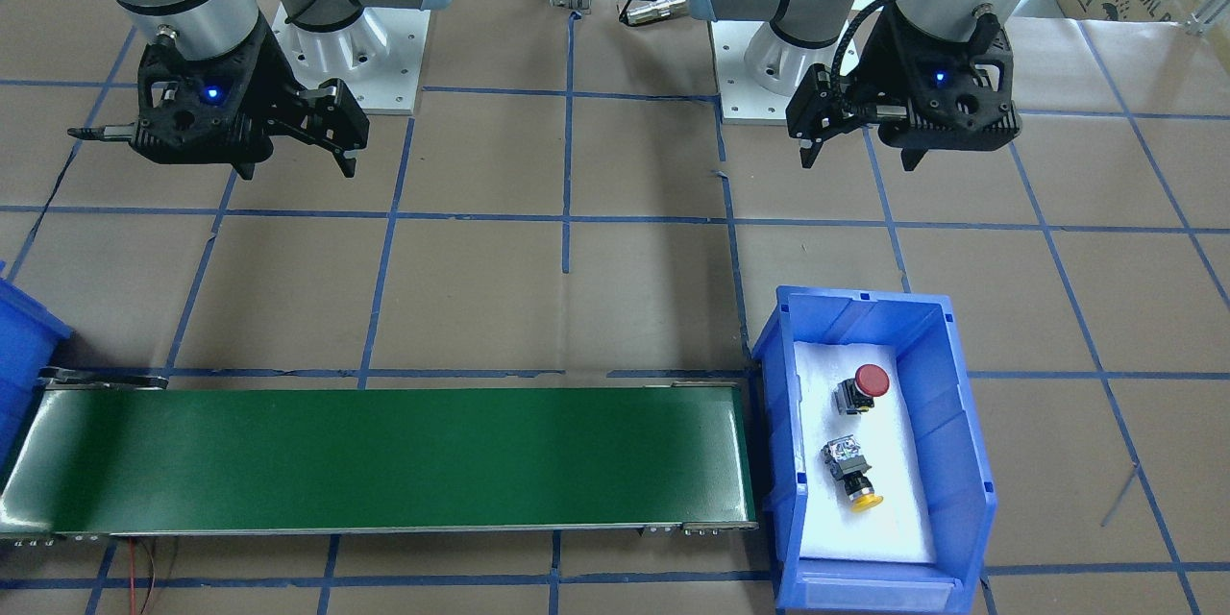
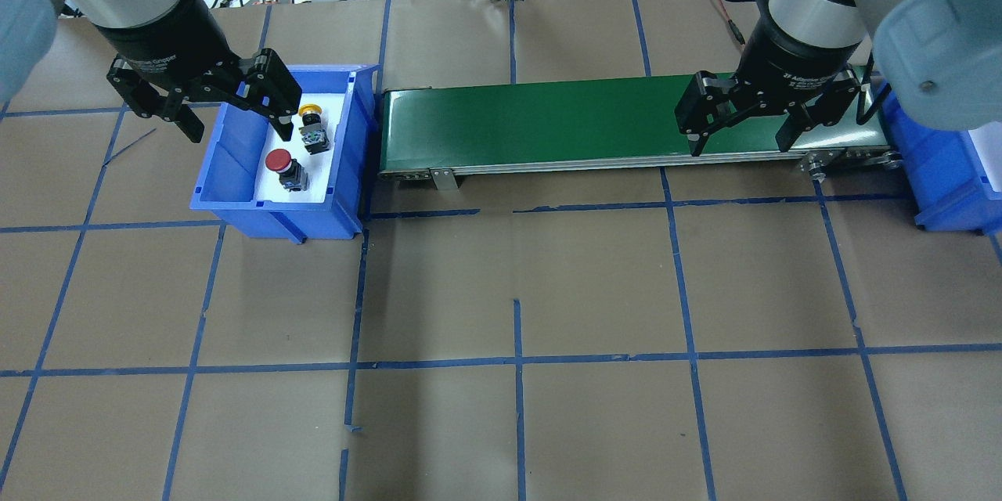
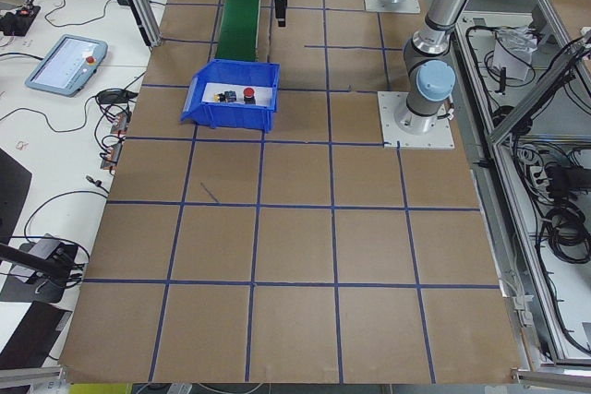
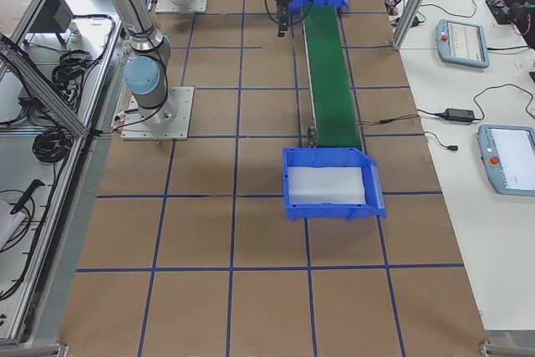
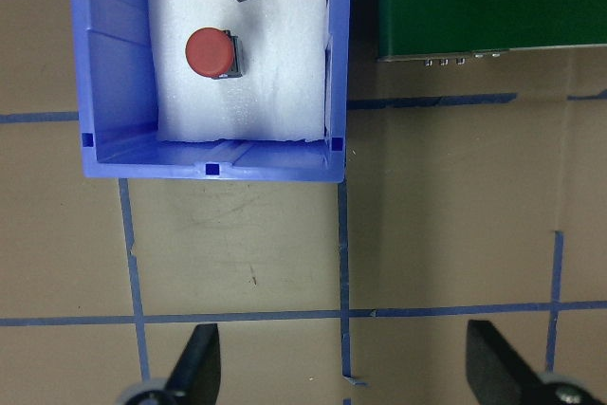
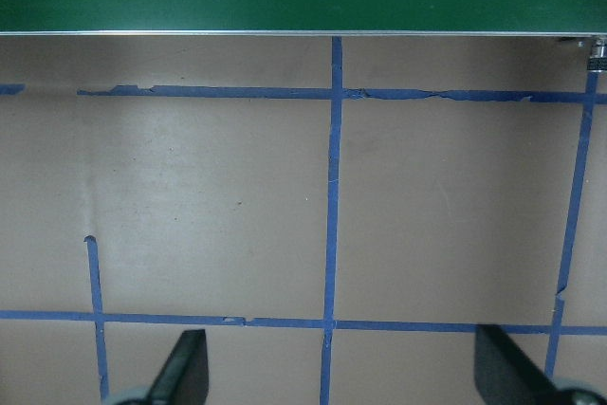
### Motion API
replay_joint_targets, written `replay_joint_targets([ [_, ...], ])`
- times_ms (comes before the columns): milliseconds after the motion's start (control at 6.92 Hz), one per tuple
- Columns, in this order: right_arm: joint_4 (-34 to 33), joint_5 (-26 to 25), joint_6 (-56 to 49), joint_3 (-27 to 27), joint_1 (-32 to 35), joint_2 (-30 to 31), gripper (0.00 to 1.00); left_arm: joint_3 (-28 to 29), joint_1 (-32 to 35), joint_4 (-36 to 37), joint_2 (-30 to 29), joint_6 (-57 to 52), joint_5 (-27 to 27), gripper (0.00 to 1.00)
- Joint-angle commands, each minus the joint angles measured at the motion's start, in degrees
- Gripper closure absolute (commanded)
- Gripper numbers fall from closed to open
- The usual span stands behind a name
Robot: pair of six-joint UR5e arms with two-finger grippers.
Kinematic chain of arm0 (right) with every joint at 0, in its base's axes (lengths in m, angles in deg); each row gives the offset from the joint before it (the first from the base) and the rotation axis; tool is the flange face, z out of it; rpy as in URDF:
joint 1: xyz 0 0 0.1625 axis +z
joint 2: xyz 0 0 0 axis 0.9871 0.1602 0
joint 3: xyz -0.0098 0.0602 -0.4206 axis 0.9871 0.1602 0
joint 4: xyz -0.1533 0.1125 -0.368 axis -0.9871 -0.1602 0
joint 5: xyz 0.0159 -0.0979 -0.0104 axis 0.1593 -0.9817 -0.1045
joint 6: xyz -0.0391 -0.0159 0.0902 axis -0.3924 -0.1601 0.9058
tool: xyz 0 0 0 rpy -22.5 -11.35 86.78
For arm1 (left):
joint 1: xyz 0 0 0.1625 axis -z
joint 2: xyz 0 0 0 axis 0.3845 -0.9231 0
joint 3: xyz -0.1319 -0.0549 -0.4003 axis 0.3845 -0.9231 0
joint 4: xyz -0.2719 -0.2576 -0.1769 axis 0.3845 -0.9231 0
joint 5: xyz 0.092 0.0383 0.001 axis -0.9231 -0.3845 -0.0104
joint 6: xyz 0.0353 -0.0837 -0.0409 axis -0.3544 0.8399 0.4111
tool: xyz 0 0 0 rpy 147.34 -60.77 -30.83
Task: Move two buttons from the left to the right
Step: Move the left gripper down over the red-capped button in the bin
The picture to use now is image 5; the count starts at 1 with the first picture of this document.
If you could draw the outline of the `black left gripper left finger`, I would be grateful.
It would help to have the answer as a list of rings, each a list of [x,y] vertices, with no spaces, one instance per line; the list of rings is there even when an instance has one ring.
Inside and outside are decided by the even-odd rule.
[[[221,387],[221,352],[216,323],[197,325],[169,375],[164,391],[175,404],[217,402]]]

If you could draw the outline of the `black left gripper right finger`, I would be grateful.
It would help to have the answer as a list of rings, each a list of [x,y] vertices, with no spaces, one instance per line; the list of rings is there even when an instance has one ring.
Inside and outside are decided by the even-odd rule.
[[[569,387],[545,383],[494,324],[470,320],[466,334],[466,379],[480,404],[567,404]]]

